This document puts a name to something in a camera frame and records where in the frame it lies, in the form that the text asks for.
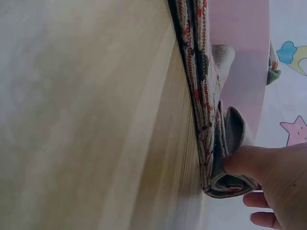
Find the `folded fabric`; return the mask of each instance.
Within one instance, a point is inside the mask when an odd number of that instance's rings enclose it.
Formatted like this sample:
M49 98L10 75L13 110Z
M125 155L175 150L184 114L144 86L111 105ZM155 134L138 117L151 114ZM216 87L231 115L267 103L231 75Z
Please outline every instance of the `folded fabric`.
M224 117L220 92L234 60L233 48L211 46L207 0L169 0L193 107L201 185L205 193L225 198L247 193L257 183L228 175L222 159L248 141L239 112L230 107Z
M270 41L270 56L269 56L269 70L268 70L268 78L267 85L271 84L273 81L278 79L281 75L281 71L278 68L278 56L275 52L273 42Z

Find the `finger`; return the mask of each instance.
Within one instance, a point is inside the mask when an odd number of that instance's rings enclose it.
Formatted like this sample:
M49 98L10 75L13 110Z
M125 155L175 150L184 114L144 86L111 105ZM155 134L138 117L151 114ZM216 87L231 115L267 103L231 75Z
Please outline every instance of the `finger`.
M271 208L263 193L248 193L244 195L243 203L248 207Z
M262 186L260 184L258 184L257 188L255 190L262 191Z
M270 164L275 162L275 154L272 153L272 149L243 146L223 162L224 169L232 175L250 176L262 184Z
M276 216L272 212L256 212L251 214L250 221L258 226L282 230Z

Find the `light wood grain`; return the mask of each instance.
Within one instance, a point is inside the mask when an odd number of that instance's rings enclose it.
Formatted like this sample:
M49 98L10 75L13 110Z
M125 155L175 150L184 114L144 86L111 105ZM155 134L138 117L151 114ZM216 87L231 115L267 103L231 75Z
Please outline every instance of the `light wood grain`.
M203 229L161 0L0 5L0 229Z

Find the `red and white patterned cloth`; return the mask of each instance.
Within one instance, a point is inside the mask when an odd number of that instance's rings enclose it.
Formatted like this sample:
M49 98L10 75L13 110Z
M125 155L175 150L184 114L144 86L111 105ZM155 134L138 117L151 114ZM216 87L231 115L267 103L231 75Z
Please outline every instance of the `red and white patterned cloth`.
M220 196L210 192L216 126L223 117L218 110L220 91L235 52L229 46L211 46L207 0L169 0L169 6L193 105L203 190L217 198L235 196L236 193Z

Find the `pink star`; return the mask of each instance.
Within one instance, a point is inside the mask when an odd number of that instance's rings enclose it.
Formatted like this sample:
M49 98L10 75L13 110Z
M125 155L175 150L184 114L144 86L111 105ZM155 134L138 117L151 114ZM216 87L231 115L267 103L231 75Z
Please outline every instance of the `pink star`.
M281 122L280 125L289 133L287 146L307 142L307 125L302 116L298 116L294 123Z

